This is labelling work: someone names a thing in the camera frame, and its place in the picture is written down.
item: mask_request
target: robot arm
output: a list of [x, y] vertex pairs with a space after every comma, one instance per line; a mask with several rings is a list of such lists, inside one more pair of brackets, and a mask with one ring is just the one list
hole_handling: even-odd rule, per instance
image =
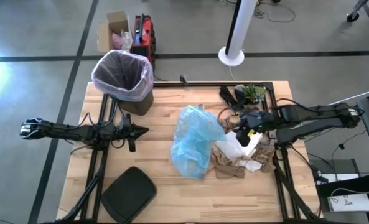
[[284, 105], [266, 113], [259, 110], [242, 112], [239, 128], [234, 130], [242, 146], [247, 146], [252, 132], [277, 130], [277, 146], [292, 144], [297, 139], [328, 128], [354, 128], [360, 121], [359, 109], [346, 103], [332, 106]]
[[44, 121], [41, 118], [28, 119], [21, 125], [20, 135], [23, 139], [33, 140], [43, 137], [81, 141], [86, 145], [97, 147], [115, 140], [127, 139], [129, 150], [136, 151], [134, 140], [148, 132], [148, 128], [131, 122], [130, 114], [122, 116], [121, 122], [115, 126], [112, 122], [101, 122], [100, 125], [71, 126]]

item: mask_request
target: black foam pad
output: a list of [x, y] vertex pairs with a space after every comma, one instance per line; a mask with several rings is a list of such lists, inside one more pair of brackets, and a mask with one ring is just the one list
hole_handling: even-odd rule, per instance
[[139, 168], [130, 167], [101, 196], [109, 215], [118, 223], [130, 223], [157, 194], [152, 180]]

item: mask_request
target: small potted plant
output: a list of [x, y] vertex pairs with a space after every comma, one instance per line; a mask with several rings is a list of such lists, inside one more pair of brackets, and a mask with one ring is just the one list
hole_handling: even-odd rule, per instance
[[249, 102], [256, 105], [264, 100], [264, 87], [254, 86], [249, 84], [244, 86], [243, 93], [245, 98], [249, 99]]

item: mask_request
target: white tissue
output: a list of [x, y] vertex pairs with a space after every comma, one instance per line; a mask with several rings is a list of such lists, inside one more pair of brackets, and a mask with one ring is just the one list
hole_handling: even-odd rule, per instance
[[249, 171], [256, 171], [258, 169], [261, 168], [262, 164], [258, 161], [254, 161], [254, 160], [242, 160], [242, 161], [238, 161], [236, 163], [236, 166], [242, 166], [247, 168]]
[[237, 159], [241, 156], [252, 156], [255, 152], [255, 147], [259, 143], [263, 134], [256, 133], [251, 136], [251, 141], [246, 147], [242, 147], [236, 139], [236, 133], [230, 131], [226, 134], [227, 141], [216, 141], [216, 146], [221, 150], [224, 155], [230, 160]]

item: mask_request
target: wooden table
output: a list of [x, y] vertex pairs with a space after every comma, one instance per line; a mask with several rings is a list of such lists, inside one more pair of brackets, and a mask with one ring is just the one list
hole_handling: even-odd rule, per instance
[[[287, 81], [273, 82], [273, 85], [277, 99], [292, 98]], [[212, 170], [208, 172], [205, 180], [193, 180], [181, 177], [174, 167], [170, 159], [170, 147], [181, 109], [187, 105], [202, 103], [207, 111], [218, 114], [226, 107], [218, 92], [218, 87], [154, 88], [154, 104], [149, 112], [145, 116], [132, 115], [132, 121], [135, 124], [150, 129], [136, 141], [137, 151], [129, 152], [128, 145], [122, 149], [114, 149], [110, 146], [103, 190], [131, 166], [143, 170], [158, 188], [155, 199], [134, 222], [280, 222], [283, 220], [274, 173], [264, 174], [256, 171], [248, 172], [244, 179], [217, 179], [215, 171]], [[96, 122], [102, 97], [102, 92], [89, 83], [80, 120], [90, 112]], [[119, 123], [119, 118], [120, 114], [117, 113], [116, 124]], [[307, 158], [303, 141], [297, 141], [294, 147]], [[311, 171], [293, 150], [289, 150], [288, 153], [295, 188], [311, 210], [317, 213], [319, 199]], [[58, 218], [66, 215], [63, 209], [70, 210], [83, 193], [90, 156], [89, 149], [76, 151], [71, 156]], [[93, 201], [94, 193], [90, 197], [88, 211], [92, 211]], [[292, 216], [287, 192], [286, 203], [289, 215]], [[102, 204], [98, 221], [114, 222]]]

